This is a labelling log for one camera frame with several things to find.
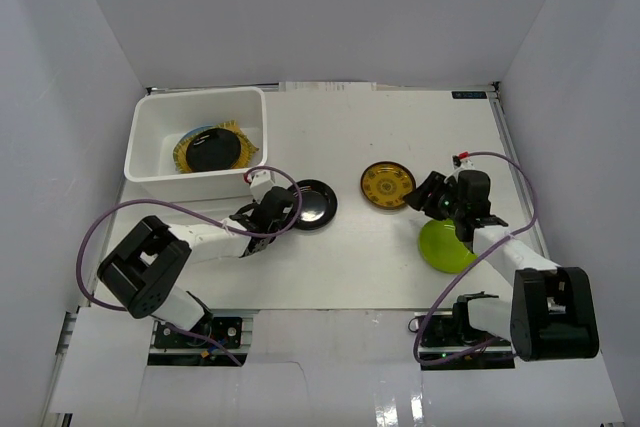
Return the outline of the black plate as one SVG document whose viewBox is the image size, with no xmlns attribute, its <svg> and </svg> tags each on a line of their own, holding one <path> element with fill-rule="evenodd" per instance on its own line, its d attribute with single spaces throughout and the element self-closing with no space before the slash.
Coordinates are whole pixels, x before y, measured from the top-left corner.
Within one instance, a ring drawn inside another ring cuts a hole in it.
<svg viewBox="0 0 640 427">
<path fill-rule="evenodd" d="M 240 138 L 228 129 L 214 127 L 188 143 L 185 158 L 193 172 L 208 172 L 230 169 L 240 154 Z"/>
<path fill-rule="evenodd" d="M 297 183 L 302 193 L 302 211 L 293 225 L 301 231 L 314 231 L 327 226 L 335 217 L 338 199 L 333 189 L 316 179 Z"/>
</svg>

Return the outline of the yellow patterned plate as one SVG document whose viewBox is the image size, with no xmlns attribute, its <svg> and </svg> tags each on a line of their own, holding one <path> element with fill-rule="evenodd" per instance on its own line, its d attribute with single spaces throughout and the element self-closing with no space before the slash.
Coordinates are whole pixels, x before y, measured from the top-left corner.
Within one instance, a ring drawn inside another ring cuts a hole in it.
<svg viewBox="0 0 640 427">
<path fill-rule="evenodd" d="M 413 174 L 397 162 L 376 162 L 368 166 L 360 178 L 360 191 L 364 198 L 385 211 L 405 208 L 404 197 L 415 189 Z"/>
</svg>

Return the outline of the blue plate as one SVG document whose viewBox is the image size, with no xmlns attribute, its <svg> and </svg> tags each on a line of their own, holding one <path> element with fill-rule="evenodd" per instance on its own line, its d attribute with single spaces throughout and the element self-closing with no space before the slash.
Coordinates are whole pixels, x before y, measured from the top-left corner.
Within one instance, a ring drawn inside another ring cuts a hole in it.
<svg viewBox="0 0 640 427">
<path fill-rule="evenodd" d="M 191 141 L 192 138 L 197 137 L 198 135 L 200 135 L 201 133 L 212 129 L 212 126 L 202 126 L 202 127 L 198 127 L 195 128 L 187 133 L 185 133 L 181 139 L 179 140 L 180 143 L 186 142 L 189 143 Z"/>
</svg>

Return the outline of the white plastic bin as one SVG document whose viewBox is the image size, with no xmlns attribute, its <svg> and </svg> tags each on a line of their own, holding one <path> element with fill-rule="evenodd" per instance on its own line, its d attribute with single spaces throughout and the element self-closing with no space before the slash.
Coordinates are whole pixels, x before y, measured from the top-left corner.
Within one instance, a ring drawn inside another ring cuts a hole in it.
<svg viewBox="0 0 640 427">
<path fill-rule="evenodd" d="M 136 105 L 124 163 L 126 179 L 150 196 L 169 202 L 241 197 L 249 194 L 243 169 L 178 171 L 173 150 L 189 132 L 234 121 L 258 148 L 249 165 L 267 161 L 266 98 L 257 87 L 205 89 L 148 95 Z"/>
</svg>

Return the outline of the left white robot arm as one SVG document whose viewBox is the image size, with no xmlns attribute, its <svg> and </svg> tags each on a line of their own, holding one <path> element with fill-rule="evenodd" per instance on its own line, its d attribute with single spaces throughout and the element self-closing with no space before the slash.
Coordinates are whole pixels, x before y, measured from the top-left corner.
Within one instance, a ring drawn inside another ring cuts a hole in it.
<svg viewBox="0 0 640 427">
<path fill-rule="evenodd" d="M 219 225 L 167 224 L 147 216 L 101 262 L 98 278 L 133 318 L 153 317 L 177 328 L 188 345 L 202 345 L 211 334 L 212 313 L 177 286 L 183 270 L 265 250 L 289 228 L 299 204 L 298 196 L 275 186 Z"/>
</svg>

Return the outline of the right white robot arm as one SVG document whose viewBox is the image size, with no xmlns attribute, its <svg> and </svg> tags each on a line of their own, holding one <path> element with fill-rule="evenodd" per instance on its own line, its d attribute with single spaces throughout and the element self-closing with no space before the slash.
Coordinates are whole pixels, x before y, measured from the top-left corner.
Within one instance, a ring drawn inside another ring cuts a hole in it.
<svg viewBox="0 0 640 427">
<path fill-rule="evenodd" d="M 508 300 L 484 292 L 459 296 L 452 308 L 453 337 L 466 346 L 499 338 L 524 361 L 595 357 L 599 335 L 587 273 L 562 267 L 518 240 L 492 214 L 490 187 L 482 171 L 463 170 L 452 178 L 431 172 L 404 198 L 433 220 L 451 221 L 457 240 L 512 287 Z"/>
</svg>

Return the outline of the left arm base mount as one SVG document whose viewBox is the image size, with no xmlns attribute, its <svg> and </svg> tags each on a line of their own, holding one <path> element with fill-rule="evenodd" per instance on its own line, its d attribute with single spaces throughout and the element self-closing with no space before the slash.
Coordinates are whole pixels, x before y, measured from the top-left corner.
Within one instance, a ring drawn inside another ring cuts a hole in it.
<svg viewBox="0 0 640 427">
<path fill-rule="evenodd" d="M 157 322 L 147 359 L 149 366 L 241 367 L 250 345 L 240 316 L 216 315 L 197 325 L 191 335 Z"/>
</svg>

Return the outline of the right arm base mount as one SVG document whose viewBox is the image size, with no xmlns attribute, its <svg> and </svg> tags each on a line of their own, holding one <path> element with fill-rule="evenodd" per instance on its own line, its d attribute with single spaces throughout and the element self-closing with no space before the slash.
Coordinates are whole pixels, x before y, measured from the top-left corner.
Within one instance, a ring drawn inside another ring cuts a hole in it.
<svg viewBox="0 0 640 427">
<path fill-rule="evenodd" d="M 496 338 L 488 346 L 445 362 L 451 355 L 487 341 L 491 335 L 477 330 L 463 333 L 455 326 L 451 311 L 436 313 L 421 338 L 418 353 L 430 366 L 422 371 L 505 370 L 515 368 L 511 344 Z"/>
</svg>

